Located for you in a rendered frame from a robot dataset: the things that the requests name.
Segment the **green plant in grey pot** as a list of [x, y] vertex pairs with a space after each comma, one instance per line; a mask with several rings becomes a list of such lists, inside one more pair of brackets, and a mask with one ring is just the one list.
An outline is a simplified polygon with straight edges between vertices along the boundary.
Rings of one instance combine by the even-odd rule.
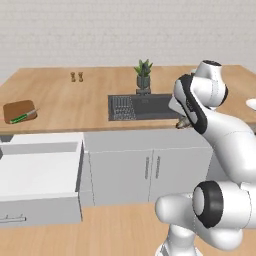
[[139, 65], [134, 68], [137, 72], [137, 86], [141, 90], [145, 90], [150, 87], [150, 73], [151, 73], [152, 64], [149, 63], [149, 60], [143, 62], [139, 61]]

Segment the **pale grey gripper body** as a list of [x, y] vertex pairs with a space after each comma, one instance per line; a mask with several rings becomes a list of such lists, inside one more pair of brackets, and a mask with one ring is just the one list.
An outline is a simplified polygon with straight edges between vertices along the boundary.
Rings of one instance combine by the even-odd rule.
[[171, 97], [168, 107], [171, 110], [177, 112], [178, 114], [184, 115], [184, 111], [183, 111], [181, 105], [178, 103], [178, 101], [176, 100], [176, 98], [174, 96]]

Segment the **grey fixed cupboard panel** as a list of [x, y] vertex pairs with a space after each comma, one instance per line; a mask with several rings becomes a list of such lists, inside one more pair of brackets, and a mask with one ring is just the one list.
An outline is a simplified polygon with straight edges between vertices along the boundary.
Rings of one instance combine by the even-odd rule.
[[210, 147], [191, 128], [85, 132], [84, 138], [91, 152]]

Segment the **white open drawer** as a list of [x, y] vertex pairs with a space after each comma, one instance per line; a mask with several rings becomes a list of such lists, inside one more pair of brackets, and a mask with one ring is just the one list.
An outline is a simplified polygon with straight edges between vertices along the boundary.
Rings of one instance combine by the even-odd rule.
[[0, 135], [0, 228], [78, 223], [84, 145], [80, 133]]

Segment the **dark grey sink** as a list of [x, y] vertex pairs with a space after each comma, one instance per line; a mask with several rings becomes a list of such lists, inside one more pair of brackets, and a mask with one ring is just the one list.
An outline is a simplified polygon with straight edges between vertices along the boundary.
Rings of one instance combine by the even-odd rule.
[[181, 114], [168, 107], [171, 94], [109, 95], [110, 121], [179, 119]]

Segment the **green-handled knife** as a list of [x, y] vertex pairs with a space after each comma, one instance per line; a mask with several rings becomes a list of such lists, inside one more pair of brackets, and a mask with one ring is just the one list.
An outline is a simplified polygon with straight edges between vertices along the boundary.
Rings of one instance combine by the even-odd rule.
[[28, 119], [30, 116], [34, 115], [34, 114], [37, 114], [37, 111], [39, 109], [33, 109], [29, 112], [26, 112], [24, 114], [21, 114], [20, 116], [16, 117], [16, 118], [13, 118], [10, 120], [10, 124], [15, 124], [15, 123], [19, 123], [19, 122], [22, 122], [26, 119]]

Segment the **brown wooden cutting board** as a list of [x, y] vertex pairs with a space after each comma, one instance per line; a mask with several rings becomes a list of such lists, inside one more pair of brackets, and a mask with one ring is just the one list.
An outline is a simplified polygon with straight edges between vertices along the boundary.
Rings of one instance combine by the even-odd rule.
[[11, 124], [14, 119], [22, 115], [27, 115], [23, 121], [35, 119], [37, 110], [32, 100], [22, 100], [12, 103], [7, 103], [3, 106], [4, 120], [7, 124]]

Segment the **grey cupboard door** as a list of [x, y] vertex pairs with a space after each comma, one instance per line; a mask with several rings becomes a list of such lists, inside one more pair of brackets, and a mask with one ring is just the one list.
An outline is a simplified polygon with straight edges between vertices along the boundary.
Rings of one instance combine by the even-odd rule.
[[[145, 162], [149, 174], [145, 179]], [[90, 154], [94, 205], [121, 205], [148, 201], [151, 150], [105, 151]]]
[[[157, 157], [160, 156], [159, 177], [155, 178]], [[167, 194], [188, 193], [203, 181], [208, 172], [210, 148], [159, 149], [153, 154], [149, 201]]]

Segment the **dark grey tap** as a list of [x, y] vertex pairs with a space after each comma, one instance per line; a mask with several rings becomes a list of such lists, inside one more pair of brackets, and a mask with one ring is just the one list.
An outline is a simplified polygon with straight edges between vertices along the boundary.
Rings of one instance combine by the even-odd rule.
[[142, 101], [147, 101], [149, 99], [149, 96], [151, 95], [151, 89], [150, 88], [145, 88], [145, 89], [137, 89], [136, 90], [136, 97], [139, 100]]

